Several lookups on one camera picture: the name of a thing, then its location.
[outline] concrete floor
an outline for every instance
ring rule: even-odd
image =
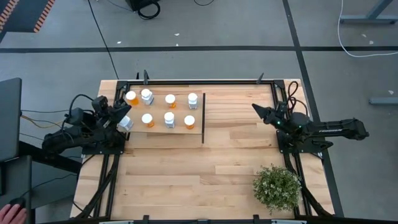
[[[113,0],[126,6],[124,0]],[[365,14],[377,0],[346,0],[344,14]],[[301,46],[338,46],[336,26],[340,1],[289,0]],[[215,0],[207,7],[193,0],[162,0],[162,12],[153,21],[92,1],[99,26],[110,47],[173,47],[220,45],[293,46],[284,6],[279,0]],[[394,1],[385,13],[398,11]],[[345,45],[398,45],[398,25],[343,25]],[[38,34],[7,33],[0,48],[103,47],[86,0],[56,0]],[[376,52],[355,52],[369,54]],[[346,217],[398,220],[397,106],[371,106],[371,96],[398,94],[398,55],[352,58],[344,52],[304,52],[313,94],[323,121],[355,116],[370,137],[364,141],[331,139],[329,150],[337,188]],[[295,52],[114,52],[121,79],[135,78],[146,69],[151,78],[302,78]],[[0,80],[21,77],[22,108],[64,110],[77,93],[96,96],[100,80],[115,79],[107,53],[0,54]],[[89,107],[78,100],[75,106]],[[60,114],[29,114],[58,121]],[[37,130],[22,121],[21,132],[42,138],[54,130]],[[23,141],[40,141],[21,136]],[[65,152],[79,155],[78,150]],[[32,185],[66,172],[34,166]],[[63,199],[37,211],[37,221],[68,218],[76,181],[59,180],[37,189],[37,205],[46,197]]]

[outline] potted plant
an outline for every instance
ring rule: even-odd
[[[270,211],[293,210],[299,204],[300,180],[285,167],[261,167],[254,180],[254,196]]]

